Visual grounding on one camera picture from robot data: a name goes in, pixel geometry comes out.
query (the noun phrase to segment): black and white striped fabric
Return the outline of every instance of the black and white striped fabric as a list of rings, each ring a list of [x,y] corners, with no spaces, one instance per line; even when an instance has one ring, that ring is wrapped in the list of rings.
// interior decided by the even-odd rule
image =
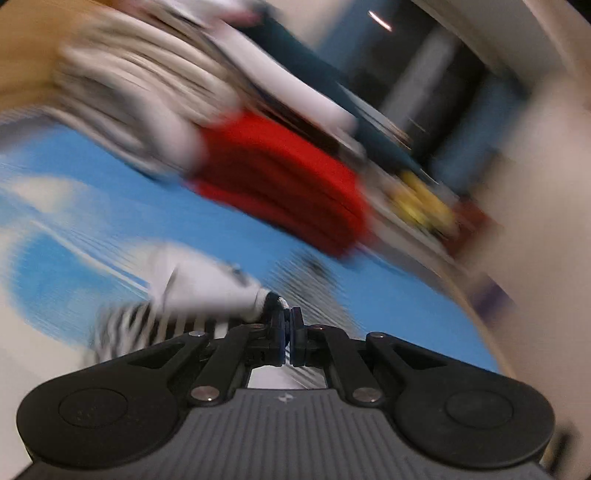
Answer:
[[[266,322],[274,309],[286,305],[277,294],[268,293],[259,321]],[[246,322],[238,317],[204,317],[180,310],[162,312],[149,302],[106,309],[96,323],[92,363],[105,362],[194,330],[221,338],[228,328],[242,323]]]

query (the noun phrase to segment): red towel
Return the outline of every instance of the red towel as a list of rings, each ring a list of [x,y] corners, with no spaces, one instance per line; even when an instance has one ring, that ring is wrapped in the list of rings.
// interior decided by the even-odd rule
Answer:
[[[190,180],[204,197],[279,226],[329,255],[365,234],[356,175],[287,128],[248,113],[201,129],[209,159]]]

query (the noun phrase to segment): clothes pile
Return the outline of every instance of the clothes pile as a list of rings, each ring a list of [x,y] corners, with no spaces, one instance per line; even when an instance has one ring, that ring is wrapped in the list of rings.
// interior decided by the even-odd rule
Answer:
[[[367,128],[336,80],[277,58],[262,28],[279,31],[280,46],[301,44],[266,7],[146,0],[133,10],[101,8],[63,46],[51,113],[151,177],[180,175],[323,252],[350,251],[366,235]]]

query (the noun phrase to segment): metal screw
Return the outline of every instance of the metal screw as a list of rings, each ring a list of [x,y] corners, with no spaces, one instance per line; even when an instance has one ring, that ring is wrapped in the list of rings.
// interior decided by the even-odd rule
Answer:
[[[220,391],[211,385],[202,385],[191,390],[191,396],[195,400],[213,401],[220,396]]]
[[[361,387],[353,392],[353,398],[361,403],[374,403],[382,398],[382,393],[376,388]]]

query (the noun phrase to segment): white fabric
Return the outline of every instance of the white fabric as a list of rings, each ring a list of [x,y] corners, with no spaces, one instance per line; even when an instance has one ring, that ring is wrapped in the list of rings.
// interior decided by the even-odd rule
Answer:
[[[293,76],[235,28],[220,23],[209,36],[254,83],[294,112],[336,138],[348,138],[355,132],[353,115]]]
[[[179,38],[110,8],[62,48],[58,119],[151,176],[187,173],[206,150],[193,126],[236,118],[226,70]]]
[[[259,318],[269,290],[254,278],[179,244],[164,244],[151,258],[150,296],[157,310],[201,316]]]
[[[191,15],[179,7],[184,5],[191,8],[192,4],[193,0],[151,0],[144,8],[183,35],[199,40],[203,32],[195,32],[197,26],[191,20]],[[351,144],[357,120],[347,110],[292,75],[247,36],[227,23],[216,22],[204,32],[232,64],[261,90],[342,143]]]

